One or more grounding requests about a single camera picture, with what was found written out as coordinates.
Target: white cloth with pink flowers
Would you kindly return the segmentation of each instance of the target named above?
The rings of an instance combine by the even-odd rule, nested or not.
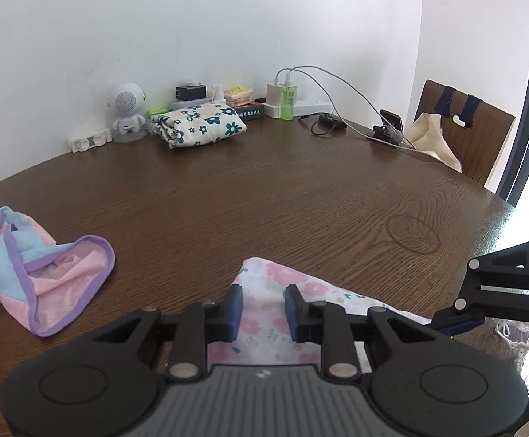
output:
[[[398,311],[379,300],[262,258],[245,260],[233,284],[242,285],[243,294],[238,337],[233,343],[208,345],[208,369],[214,364],[320,364],[321,346],[291,340],[283,298],[283,291],[289,284],[297,285],[305,302],[326,300],[343,306],[348,314],[366,315],[368,308],[384,306],[418,323],[430,322],[411,312]],[[363,343],[356,343],[356,349],[362,370],[371,371]]]

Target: astronaut figurine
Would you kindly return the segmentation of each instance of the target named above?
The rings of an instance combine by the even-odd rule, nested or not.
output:
[[[113,123],[115,142],[130,142],[143,138],[147,134],[145,118],[140,115],[145,100],[143,89],[132,82],[116,86],[112,92],[112,101],[108,102],[120,115]]]

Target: charging cable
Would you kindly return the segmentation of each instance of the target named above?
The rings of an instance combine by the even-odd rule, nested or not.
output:
[[[362,135],[363,137],[365,138],[368,138],[368,139],[371,139],[372,141],[378,141],[378,142],[382,142],[383,144],[388,144],[388,146],[395,146],[394,144],[391,144],[389,142],[386,142],[386,141],[382,141],[381,139],[376,139],[376,138],[373,138],[371,136],[368,136],[367,134],[365,133],[362,133],[361,131],[357,130],[356,128],[354,128],[353,126],[351,126],[351,124],[349,124],[347,121],[344,120],[344,118],[339,114],[339,112],[337,111],[337,108],[335,106],[335,103],[333,103],[333,100],[331,98],[331,96],[329,95],[328,91],[324,89],[324,87],[318,82],[315,80],[315,78],[313,78],[313,76],[311,74],[309,74],[309,72],[305,72],[301,69],[303,68],[314,68],[314,69],[317,69],[317,70],[320,70],[322,72],[325,72],[326,74],[329,74],[331,75],[332,77],[335,77],[339,80],[341,80],[344,84],[348,85],[349,87],[351,87],[360,97],[362,97],[364,100],[366,100],[366,102],[368,103],[368,105],[370,107],[372,107],[372,109],[377,113],[377,115],[389,126],[391,126],[392,128],[394,128],[395,130],[397,129],[396,127],[394,127],[391,122],[389,122],[384,116],[382,116],[382,114],[379,112],[379,110],[376,109],[375,106],[373,106],[373,104],[370,102],[370,100],[362,93],[360,92],[358,89],[356,89],[356,87],[354,87],[352,84],[350,84],[347,80],[345,80],[344,78],[341,78],[339,75],[335,75],[334,73],[328,71],[328,70],[325,70],[324,68],[322,67],[318,67],[318,66],[295,66],[295,67],[285,67],[285,68],[282,68],[281,70],[279,70],[277,72],[277,75],[275,75],[274,77],[274,84],[275,85],[278,85],[278,76],[280,75],[281,72],[285,71],[285,70],[289,70],[289,71],[294,71],[294,72],[299,72],[300,74],[304,74],[306,75],[307,77],[309,77],[313,82],[315,82],[319,88],[321,90],[324,91],[325,95],[328,96],[329,98],[329,102],[331,103],[336,115],[339,117],[339,119],[344,122],[349,128],[351,128],[352,130],[354,130],[356,133]],[[406,138],[404,137],[403,138],[404,141],[406,141],[413,149],[410,149],[410,148],[407,148],[405,146],[396,146],[397,148],[400,148],[400,149],[406,149],[406,150],[410,150],[410,151],[415,151],[416,148],[414,147],[414,145]]]

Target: brown wooden tabletop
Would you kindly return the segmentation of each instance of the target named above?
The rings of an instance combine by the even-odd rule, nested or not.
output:
[[[265,118],[211,146],[109,143],[0,182],[0,206],[59,243],[92,233],[117,255],[54,337],[34,337],[0,308],[0,382],[19,361],[140,306],[173,313],[218,300],[252,256],[430,317],[452,305],[469,258],[529,240],[529,223],[476,182],[350,131],[314,137],[303,122]],[[501,349],[489,327],[465,340]]]

